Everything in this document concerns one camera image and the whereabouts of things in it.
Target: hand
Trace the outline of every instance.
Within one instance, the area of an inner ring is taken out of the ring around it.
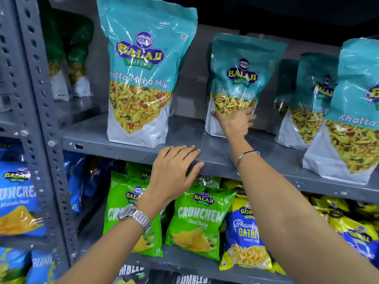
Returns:
[[[162,148],[154,161],[150,183],[138,200],[149,198],[152,202],[150,205],[157,204],[162,210],[170,201],[187,191],[204,166],[204,162],[198,162],[186,176],[189,166],[200,154],[199,149],[194,149],[194,145]]]
[[[257,118],[251,114],[253,109],[254,107],[250,106],[229,115],[214,110],[212,115],[218,119],[225,137],[229,140],[231,137],[244,137],[248,134],[248,129],[254,125],[253,120]]]

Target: silver watch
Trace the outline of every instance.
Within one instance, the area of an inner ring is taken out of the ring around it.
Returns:
[[[145,230],[145,234],[149,232],[151,228],[150,219],[142,211],[140,211],[134,204],[126,205],[117,214],[117,219],[120,221],[125,220],[128,217],[131,217],[135,221],[137,221]]]

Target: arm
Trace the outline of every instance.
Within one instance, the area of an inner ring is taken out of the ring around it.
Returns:
[[[137,208],[150,220],[187,191],[204,166],[203,162],[198,162],[186,177],[188,167],[200,153],[199,149],[194,149],[194,146],[182,146],[160,151],[154,161],[150,183],[136,202]],[[112,283],[143,234],[144,229],[134,219],[117,222],[56,283]]]
[[[252,147],[244,139],[252,109],[214,112],[234,161]],[[377,283],[379,271],[328,225],[303,195],[256,153],[239,164],[246,195],[266,247],[295,283]]]

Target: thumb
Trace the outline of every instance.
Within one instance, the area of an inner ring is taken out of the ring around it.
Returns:
[[[195,166],[192,168],[191,172],[188,174],[184,181],[184,185],[190,187],[192,182],[195,181],[196,176],[198,176],[200,169],[204,166],[204,162],[198,162],[195,164]]]
[[[222,113],[220,113],[219,111],[217,110],[214,110],[211,112],[211,114],[218,120],[220,120],[220,117],[223,115]]]

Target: person's left arm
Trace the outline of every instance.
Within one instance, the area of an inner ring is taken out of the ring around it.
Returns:
[[[170,201],[189,189],[204,166],[203,162],[198,162],[186,177],[188,167],[200,153],[199,149],[194,149],[166,147],[159,152],[150,183],[136,202],[136,207],[151,221]],[[117,222],[56,283],[112,283],[143,234],[142,226],[132,218]]]

